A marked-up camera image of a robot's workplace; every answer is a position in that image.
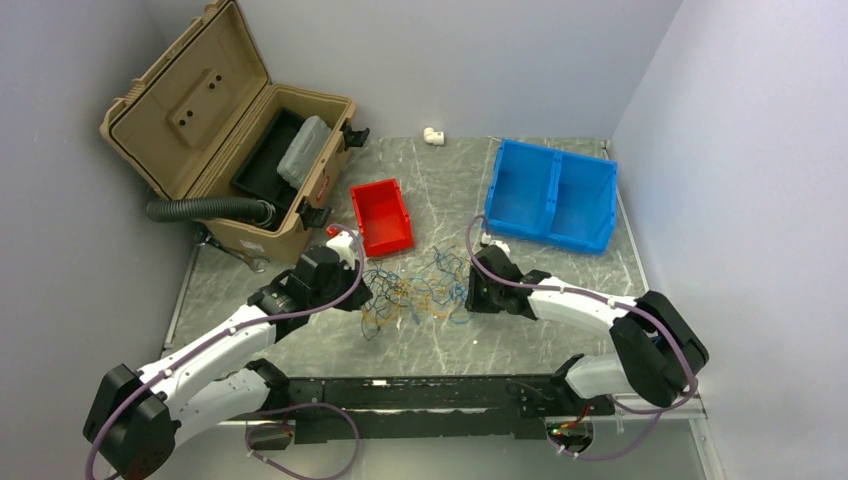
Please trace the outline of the white pipe elbow fitting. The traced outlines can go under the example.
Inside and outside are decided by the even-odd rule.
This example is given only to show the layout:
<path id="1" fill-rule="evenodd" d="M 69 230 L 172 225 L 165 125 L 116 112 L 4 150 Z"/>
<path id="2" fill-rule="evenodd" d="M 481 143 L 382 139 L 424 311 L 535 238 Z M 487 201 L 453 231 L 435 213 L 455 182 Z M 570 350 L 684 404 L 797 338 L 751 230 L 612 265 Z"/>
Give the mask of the white pipe elbow fitting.
<path id="1" fill-rule="evenodd" d="M 433 127 L 426 127 L 422 132 L 423 139 L 426 144 L 433 146 L 442 146 L 445 144 L 445 133 L 435 130 Z"/>

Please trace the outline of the metal wrench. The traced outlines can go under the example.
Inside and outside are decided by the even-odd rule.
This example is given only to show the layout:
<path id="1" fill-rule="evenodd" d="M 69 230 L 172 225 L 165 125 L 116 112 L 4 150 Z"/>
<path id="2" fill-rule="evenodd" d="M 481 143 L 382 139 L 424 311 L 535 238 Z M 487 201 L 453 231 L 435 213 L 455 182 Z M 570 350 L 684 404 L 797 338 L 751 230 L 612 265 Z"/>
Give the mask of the metal wrench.
<path id="1" fill-rule="evenodd" d="M 194 234 L 193 241 L 197 246 L 210 246 L 233 258 L 238 259 L 239 261 L 244 263 L 253 273 L 263 273 L 265 271 L 265 267 L 270 264 L 270 260 L 264 256 L 253 255 L 224 246 L 219 240 L 214 237 L 211 232 L 209 232 L 205 228 L 201 228 Z"/>

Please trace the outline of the red plastic bin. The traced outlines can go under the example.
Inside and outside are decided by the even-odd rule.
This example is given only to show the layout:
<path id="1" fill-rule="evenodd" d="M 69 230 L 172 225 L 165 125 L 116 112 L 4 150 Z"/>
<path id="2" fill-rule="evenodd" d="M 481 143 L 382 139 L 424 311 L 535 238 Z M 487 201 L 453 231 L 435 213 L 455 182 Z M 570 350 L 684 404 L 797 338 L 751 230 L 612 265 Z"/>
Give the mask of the red plastic bin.
<path id="1" fill-rule="evenodd" d="M 367 257 L 414 247 L 410 216 L 395 178 L 353 186 L 350 194 Z"/>

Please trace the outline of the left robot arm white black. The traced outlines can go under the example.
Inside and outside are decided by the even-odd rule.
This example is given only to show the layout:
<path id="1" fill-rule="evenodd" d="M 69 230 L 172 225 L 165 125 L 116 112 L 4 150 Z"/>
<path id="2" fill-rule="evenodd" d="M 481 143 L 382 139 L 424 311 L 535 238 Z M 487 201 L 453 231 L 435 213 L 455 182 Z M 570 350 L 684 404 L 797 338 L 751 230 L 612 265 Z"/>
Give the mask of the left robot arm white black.
<path id="1" fill-rule="evenodd" d="M 356 311 L 371 298 L 361 242 L 340 233 L 254 291 L 228 318 L 183 348 L 102 378 L 83 426 L 84 476 L 104 460 L 114 479 L 146 479 L 187 440 L 243 414 L 272 420 L 327 408 L 293 392 L 290 378 L 255 353 L 326 310 Z"/>

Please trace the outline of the blue bin left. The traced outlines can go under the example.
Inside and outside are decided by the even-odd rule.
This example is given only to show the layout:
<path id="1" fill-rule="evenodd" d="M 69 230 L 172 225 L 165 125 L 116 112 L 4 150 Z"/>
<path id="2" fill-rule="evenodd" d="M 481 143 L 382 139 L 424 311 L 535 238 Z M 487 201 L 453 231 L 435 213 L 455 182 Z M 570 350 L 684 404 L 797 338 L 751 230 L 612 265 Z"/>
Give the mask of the blue bin left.
<path id="1" fill-rule="evenodd" d="M 492 230 L 525 240 L 541 240 L 548 234 L 562 159 L 562 152 L 552 148 L 501 142 L 485 201 Z"/>

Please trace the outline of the blue bin right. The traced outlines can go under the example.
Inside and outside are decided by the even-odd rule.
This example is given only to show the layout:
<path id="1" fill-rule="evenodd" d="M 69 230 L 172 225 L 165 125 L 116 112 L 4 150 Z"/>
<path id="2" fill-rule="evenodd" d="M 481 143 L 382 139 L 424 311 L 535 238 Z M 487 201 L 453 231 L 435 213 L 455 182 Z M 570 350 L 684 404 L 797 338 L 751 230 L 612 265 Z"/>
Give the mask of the blue bin right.
<path id="1" fill-rule="evenodd" d="M 555 210 L 546 239 L 583 254 L 603 253 L 617 215 L 618 165 L 565 152 L 555 188 Z"/>

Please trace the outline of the blue bin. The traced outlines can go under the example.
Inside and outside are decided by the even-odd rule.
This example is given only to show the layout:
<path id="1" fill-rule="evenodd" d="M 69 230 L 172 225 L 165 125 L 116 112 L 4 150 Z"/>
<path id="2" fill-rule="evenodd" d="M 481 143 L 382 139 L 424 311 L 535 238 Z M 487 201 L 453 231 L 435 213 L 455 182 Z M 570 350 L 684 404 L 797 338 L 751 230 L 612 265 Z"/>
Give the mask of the blue bin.
<path id="1" fill-rule="evenodd" d="M 562 152 L 552 148 L 501 142 L 485 201 L 492 230 L 525 240 L 541 240 L 548 234 L 562 159 Z"/>
<path id="2" fill-rule="evenodd" d="M 546 239 L 583 254 L 603 253 L 617 215 L 618 165 L 565 152 L 555 188 L 555 210 Z"/>

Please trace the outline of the grey plastic organizer box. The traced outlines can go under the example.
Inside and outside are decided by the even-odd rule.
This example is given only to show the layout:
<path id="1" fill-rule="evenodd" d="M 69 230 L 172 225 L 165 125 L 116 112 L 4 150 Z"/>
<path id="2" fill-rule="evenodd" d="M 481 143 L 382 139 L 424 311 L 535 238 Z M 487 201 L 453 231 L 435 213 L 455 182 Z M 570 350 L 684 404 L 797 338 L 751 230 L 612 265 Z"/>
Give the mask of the grey plastic organizer box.
<path id="1" fill-rule="evenodd" d="M 300 189 L 332 130 L 319 116 L 308 117 L 280 159 L 276 172 L 289 185 Z"/>

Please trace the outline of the tan hard toolbox case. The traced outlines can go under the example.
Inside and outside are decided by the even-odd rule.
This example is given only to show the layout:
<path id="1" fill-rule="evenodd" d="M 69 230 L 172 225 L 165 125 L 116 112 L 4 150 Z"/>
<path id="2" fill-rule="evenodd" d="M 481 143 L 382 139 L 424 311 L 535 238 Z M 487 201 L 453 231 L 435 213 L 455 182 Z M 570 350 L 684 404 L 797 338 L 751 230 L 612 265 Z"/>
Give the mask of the tan hard toolbox case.
<path id="1" fill-rule="evenodd" d="M 293 263 L 324 226 L 332 189 L 369 130 L 354 128 L 350 98 L 273 82 L 238 3 L 209 3 L 112 103 L 100 132 L 163 199 L 240 197 L 230 181 L 281 108 L 317 115 L 332 133 L 280 224 L 205 225 L 226 247 Z"/>

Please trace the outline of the black toolbox tray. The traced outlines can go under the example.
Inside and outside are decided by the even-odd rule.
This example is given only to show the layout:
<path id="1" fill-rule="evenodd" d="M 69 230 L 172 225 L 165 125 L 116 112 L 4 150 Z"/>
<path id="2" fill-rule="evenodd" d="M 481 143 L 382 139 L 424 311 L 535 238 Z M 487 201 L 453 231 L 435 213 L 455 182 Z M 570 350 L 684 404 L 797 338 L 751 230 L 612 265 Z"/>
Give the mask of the black toolbox tray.
<path id="1" fill-rule="evenodd" d="M 285 214 L 298 189 L 277 173 L 277 167 L 304 122 L 303 117 L 289 109 L 277 110 L 230 185 L 248 197 L 271 203 L 278 213 Z"/>

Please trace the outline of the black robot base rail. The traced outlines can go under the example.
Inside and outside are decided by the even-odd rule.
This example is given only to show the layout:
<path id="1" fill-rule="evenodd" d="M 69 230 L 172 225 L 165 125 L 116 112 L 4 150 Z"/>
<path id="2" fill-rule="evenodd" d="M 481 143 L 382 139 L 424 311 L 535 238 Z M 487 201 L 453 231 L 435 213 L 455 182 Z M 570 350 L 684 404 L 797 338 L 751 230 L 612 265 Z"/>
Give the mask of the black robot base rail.
<path id="1" fill-rule="evenodd" d="M 615 408 L 580 398 L 552 374 L 289 377 L 287 391 L 241 420 L 287 420 L 298 444 L 330 440 L 510 436 L 535 440 L 547 426 L 589 425 Z"/>

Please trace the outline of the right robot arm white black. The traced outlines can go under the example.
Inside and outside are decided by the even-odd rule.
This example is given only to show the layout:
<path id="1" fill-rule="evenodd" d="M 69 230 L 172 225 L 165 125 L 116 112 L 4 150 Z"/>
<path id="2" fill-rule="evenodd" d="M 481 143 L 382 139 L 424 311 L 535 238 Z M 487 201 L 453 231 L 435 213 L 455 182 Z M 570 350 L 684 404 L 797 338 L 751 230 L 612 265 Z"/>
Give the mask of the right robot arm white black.
<path id="1" fill-rule="evenodd" d="M 608 296 L 545 271 L 524 273 L 497 242 L 471 262 L 467 310 L 556 322 L 611 342 L 610 352 L 577 354 L 552 375 L 551 401 L 560 413 L 574 415 L 589 399 L 620 394 L 634 394 L 658 412 L 697 391 L 709 353 L 662 293 Z"/>

